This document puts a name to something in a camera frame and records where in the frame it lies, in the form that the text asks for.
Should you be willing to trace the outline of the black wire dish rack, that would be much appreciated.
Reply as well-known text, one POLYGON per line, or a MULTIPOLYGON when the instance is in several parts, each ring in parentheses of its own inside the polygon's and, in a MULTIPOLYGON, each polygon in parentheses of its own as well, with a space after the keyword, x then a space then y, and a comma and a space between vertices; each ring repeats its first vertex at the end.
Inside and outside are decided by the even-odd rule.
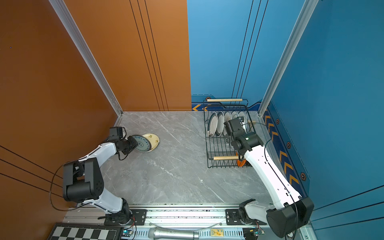
POLYGON ((245 168, 251 164, 243 156, 242 138, 250 137, 251 143, 263 142, 256 134, 248 101, 244 99, 211 99, 203 101, 206 136, 207 167, 245 168))

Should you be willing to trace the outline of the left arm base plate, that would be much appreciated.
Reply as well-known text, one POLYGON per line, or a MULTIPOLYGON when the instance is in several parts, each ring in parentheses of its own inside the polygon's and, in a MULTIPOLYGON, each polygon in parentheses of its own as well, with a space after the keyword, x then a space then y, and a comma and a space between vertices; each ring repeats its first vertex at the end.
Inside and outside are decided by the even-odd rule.
POLYGON ((104 218, 105 226, 143 226, 147 217, 146 209, 134 209, 130 210, 127 214, 117 213, 106 215, 104 218))

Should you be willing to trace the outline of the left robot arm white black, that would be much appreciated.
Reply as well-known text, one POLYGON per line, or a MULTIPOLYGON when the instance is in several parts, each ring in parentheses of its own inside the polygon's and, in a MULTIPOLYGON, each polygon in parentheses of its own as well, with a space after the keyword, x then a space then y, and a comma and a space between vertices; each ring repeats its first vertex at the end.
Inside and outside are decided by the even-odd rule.
POLYGON ((91 153, 63 165, 63 198, 67 202, 91 205, 105 213, 101 217, 108 225, 127 225, 133 222, 128 202, 105 188, 101 166, 112 156, 123 153, 126 157, 138 142, 132 137, 98 145, 91 153))

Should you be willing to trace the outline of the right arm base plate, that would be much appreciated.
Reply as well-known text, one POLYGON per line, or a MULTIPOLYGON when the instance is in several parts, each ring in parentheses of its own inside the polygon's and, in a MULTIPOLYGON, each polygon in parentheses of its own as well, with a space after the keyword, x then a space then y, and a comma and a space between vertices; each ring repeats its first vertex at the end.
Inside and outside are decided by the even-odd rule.
POLYGON ((266 226, 267 223, 259 221, 259 220, 252 220, 248 217, 246 217, 245 213, 241 213, 240 209, 226 209, 226 223, 228 226, 235 226, 235 225, 258 225, 258 226, 266 226))

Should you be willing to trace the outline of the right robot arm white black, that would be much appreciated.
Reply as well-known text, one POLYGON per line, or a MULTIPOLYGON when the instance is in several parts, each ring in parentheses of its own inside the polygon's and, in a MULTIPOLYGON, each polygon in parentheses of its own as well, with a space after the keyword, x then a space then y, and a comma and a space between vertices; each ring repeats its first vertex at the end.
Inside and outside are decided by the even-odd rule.
POLYGON ((257 172, 266 186, 272 204, 260 204, 255 200, 244 205, 246 216, 251 220, 268 223, 279 238, 294 233, 305 226, 314 210, 309 197, 303 197, 287 181, 266 149, 266 143, 254 132, 246 133, 242 119, 236 118, 224 123, 231 146, 257 172))

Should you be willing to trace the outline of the blue floral pattern plate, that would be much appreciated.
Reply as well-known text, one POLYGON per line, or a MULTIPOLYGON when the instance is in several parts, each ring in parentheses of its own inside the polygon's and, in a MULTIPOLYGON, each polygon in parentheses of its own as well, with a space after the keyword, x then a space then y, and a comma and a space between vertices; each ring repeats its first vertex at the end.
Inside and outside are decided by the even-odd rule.
POLYGON ((152 144, 144 136, 132 135, 132 137, 137 141, 136 150, 140 152, 149 152, 152 149, 152 144))

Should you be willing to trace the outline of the cream plate red characters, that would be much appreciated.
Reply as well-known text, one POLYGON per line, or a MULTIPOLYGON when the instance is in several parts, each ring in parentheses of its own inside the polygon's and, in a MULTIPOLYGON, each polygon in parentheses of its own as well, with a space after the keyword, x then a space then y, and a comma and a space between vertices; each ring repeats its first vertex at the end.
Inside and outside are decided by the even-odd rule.
POLYGON ((148 133, 144 134, 143 137, 145 137, 151 144, 151 149, 149 150, 149 152, 156 149, 160 144, 160 138, 156 134, 148 133))

